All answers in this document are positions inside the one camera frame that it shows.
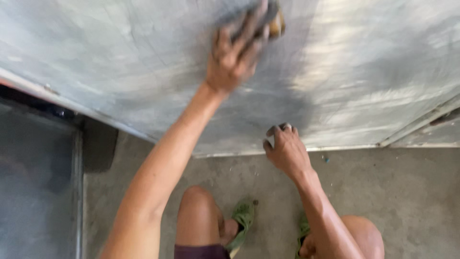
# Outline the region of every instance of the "wet hand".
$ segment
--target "wet hand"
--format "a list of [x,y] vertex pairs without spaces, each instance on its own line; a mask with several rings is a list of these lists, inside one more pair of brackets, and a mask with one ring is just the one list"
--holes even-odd
[[256,31],[267,12],[267,6],[267,0],[262,0],[257,8],[242,14],[214,33],[206,76],[206,83],[213,90],[229,94],[254,75],[270,33],[268,25],[263,27],[262,32]]
[[304,179],[306,174],[315,173],[295,127],[289,123],[273,126],[267,131],[267,137],[273,135],[275,146],[272,147],[265,139],[264,149],[268,159],[278,169],[285,172],[294,182]]

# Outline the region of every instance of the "shorts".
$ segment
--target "shorts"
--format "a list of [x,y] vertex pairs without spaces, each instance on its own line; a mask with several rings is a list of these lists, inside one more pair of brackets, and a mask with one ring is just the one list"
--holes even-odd
[[203,247],[174,246],[174,259],[230,259],[220,244]]

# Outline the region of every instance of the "green shoe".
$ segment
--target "green shoe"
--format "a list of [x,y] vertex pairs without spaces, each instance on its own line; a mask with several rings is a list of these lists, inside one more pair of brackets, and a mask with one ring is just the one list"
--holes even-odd
[[235,239],[228,244],[225,249],[230,254],[230,258],[234,258],[236,253],[240,250],[241,245],[246,239],[246,233],[252,226],[254,221],[254,205],[250,200],[241,200],[233,209],[232,219],[236,220],[243,229],[236,234]]
[[295,253],[295,259],[301,259],[299,256],[300,248],[302,247],[302,242],[305,237],[310,233],[310,224],[308,223],[308,219],[305,214],[302,214],[299,222],[300,227],[300,236],[297,239],[297,252]]

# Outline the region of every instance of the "person's right arm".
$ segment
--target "person's right arm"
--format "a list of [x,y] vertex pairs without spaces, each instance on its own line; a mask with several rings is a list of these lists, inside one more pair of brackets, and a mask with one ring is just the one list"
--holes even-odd
[[289,124],[273,126],[267,136],[275,136],[275,146],[264,141],[268,159],[291,178],[297,189],[315,238],[316,253],[322,258],[364,259],[364,256],[324,193],[318,174],[297,129]]

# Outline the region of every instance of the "leg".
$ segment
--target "leg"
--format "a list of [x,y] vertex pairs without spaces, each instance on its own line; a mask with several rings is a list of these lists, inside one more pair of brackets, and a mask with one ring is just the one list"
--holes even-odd
[[[352,215],[342,216],[341,219],[366,259],[384,259],[382,235],[370,220]],[[302,258],[309,258],[312,255],[321,258],[320,254],[316,254],[315,239],[312,234],[304,239],[299,255]]]
[[225,245],[237,232],[238,223],[233,219],[224,220],[208,191],[192,186],[184,192],[177,219],[176,245]]

